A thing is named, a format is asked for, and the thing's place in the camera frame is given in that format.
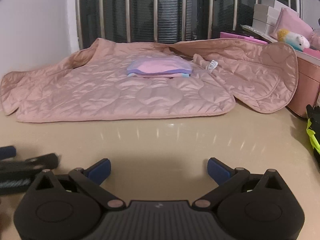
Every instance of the plush toy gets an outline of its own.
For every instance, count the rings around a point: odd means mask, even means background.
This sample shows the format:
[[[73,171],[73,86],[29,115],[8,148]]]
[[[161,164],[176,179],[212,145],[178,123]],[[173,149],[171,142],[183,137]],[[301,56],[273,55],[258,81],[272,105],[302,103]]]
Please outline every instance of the plush toy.
[[[290,32],[287,29],[280,29],[278,31],[278,41],[285,42],[299,51],[310,48],[310,43],[304,36]]]

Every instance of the white care label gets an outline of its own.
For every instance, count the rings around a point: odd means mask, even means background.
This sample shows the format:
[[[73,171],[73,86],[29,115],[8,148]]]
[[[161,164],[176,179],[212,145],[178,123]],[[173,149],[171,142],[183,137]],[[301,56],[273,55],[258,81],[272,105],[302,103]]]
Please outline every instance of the white care label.
[[[209,73],[212,73],[212,70],[214,70],[217,66],[218,66],[218,62],[212,60],[212,61],[210,62],[210,64],[208,65],[208,67],[207,67],[207,71],[208,71]]]

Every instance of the quilted fabric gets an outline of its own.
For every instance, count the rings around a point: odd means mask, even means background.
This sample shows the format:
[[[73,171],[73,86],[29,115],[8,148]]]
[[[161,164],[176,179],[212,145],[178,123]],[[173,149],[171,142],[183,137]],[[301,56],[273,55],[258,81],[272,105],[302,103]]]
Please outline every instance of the quilted fabric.
[[[182,54],[194,58],[190,78],[127,77],[134,60]],[[211,60],[218,67],[205,70]],[[56,65],[5,75],[0,100],[21,122],[57,122],[209,116],[224,114],[237,97],[254,110],[286,106],[298,82],[297,58],[285,43],[236,39],[114,43],[97,39]]]

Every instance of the cardboard box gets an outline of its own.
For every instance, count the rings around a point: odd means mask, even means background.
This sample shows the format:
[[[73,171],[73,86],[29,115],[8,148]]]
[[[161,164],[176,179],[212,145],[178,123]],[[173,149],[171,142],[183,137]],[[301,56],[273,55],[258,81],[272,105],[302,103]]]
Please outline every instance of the cardboard box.
[[[274,9],[271,6],[265,5],[265,4],[255,4],[254,5],[254,11],[255,12],[260,12],[261,14],[271,16],[275,19],[278,19],[280,11]]]
[[[257,31],[268,34],[268,35],[272,33],[274,30],[274,27],[272,25],[261,22],[259,20],[255,20],[255,19],[253,19],[252,27]]]
[[[258,11],[254,12],[253,18],[256,19],[256,20],[259,20],[261,22],[270,24],[272,26],[275,26],[276,22],[277,22],[276,18],[273,18],[271,16],[268,16],[268,15],[264,14],[263,12],[258,12]]]
[[[277,0],[261,0],[261,4],[271,6],[278,11],[281,11],[282,8],[286,8],[295,12],[295,14],[298,15],[298,13],[295,10],[292,10],[290,7],[284,5],[283,3],[280,3]]]

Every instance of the pink plastic case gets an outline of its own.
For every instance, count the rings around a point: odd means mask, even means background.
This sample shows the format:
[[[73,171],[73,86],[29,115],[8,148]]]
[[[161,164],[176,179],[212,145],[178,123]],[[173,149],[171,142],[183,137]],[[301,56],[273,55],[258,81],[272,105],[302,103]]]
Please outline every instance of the pink plastic case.
[[[261,41],[253,38],[253,36],[246,37],[246,36],[241,36],[241,35],[232,34],[232,33],[220,32],[220,38],[242,39],[242,40],[253,41],[255,43],[260,43],[260,44],[268,44],[268,42],[266,41]]]

